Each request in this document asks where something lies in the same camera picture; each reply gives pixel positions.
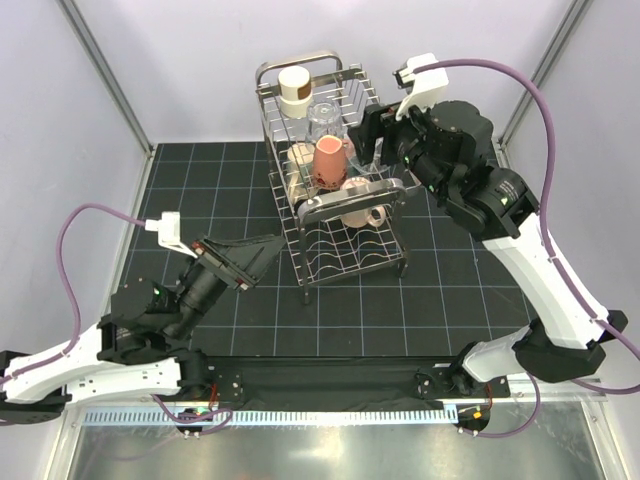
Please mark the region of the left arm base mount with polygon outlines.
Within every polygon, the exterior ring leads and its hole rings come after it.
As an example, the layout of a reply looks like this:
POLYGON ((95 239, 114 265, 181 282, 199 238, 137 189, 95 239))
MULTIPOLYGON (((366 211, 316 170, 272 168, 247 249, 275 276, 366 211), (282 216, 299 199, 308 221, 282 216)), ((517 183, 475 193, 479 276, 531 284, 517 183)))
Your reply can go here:
POLYGON ((209 371, 202 401, 209 403, 237 403, 244 400, 243 372, 238 368, 216 367, 209 371))

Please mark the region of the cream floral painted mug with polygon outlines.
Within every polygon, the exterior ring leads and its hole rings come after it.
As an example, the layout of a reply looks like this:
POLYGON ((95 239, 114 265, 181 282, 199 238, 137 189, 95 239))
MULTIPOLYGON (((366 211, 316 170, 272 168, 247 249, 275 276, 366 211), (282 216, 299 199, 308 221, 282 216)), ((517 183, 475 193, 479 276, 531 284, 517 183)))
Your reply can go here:
POLYGON ((287 150, 285 182, 292 204, 314 197, 318 188, 314 184, 312 167, 315 146, 311 143, 294 143, 287 150))

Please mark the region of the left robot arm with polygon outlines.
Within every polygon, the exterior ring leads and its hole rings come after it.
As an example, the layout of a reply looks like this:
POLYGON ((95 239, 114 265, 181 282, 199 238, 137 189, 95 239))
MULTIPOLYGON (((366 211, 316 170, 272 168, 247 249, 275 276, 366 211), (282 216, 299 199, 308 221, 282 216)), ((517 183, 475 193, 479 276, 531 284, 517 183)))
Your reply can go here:
POLYGON ((208 357, 189 346, 196 326, 228 290, 246 291, 264 277, 285 240, 197 238, 175 285, 140 277, 117 289, 110 310, 72 349, 1 354, 1 420, 44 423, 92 400, 157 395, 201 400, 215 381, 208 357))

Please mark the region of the coral mug white interior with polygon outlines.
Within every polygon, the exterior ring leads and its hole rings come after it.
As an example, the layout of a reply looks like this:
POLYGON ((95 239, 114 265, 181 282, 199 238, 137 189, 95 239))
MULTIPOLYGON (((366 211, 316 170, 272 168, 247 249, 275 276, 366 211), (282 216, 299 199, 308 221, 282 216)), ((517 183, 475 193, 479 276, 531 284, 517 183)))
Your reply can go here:
POLYGON ((312 180, 319 189, 338 190, 347 179, 345 142, 333 135, 321 137, 313 155, 312 180))

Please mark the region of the brown metal-lined cup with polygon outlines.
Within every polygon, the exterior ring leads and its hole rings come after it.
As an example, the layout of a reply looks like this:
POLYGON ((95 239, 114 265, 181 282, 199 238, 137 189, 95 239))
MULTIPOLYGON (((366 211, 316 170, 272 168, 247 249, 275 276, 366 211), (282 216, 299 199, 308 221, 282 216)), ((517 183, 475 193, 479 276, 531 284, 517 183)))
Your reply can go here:
POLYGON ((300 65, 286 67, 278 74, 278 84, 281 112, 289 118, 304 118, 312 100, 309 71, 300 65))

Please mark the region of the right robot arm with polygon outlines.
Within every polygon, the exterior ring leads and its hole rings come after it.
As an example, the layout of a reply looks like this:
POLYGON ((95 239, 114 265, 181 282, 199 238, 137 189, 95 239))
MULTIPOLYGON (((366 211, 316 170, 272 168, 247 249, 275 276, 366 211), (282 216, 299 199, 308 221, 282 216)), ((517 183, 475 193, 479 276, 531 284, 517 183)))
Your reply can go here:
POLYGON ((603 344, 628 320, 599 305, 589 315, 555 266, 558 252, 542 236, 539 202, 515 171, 491 164, 493 124, 465 101, 444 101, 407 115, 392 105, 370 105, 348 130, 358 160, 376 150, 387 165, 401 164, 455 224, 507 269, 536 312, 528 326, 488 342, 472 342, 448 370, 452 388, 473 396, 503 375, 529 373, 547 383, 593 375, 604 362, 603 344))

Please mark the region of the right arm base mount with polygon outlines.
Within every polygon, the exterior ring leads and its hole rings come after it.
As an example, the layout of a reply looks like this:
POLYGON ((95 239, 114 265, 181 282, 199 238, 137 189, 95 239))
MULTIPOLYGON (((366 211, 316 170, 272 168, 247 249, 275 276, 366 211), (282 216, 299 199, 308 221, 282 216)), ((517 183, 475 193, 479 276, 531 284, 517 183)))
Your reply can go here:
POLYGON ((419 396, 427 400, 455 398, 458 393, 449 374, 448 366, 435 364, 420 368, 414 375, 419 396))

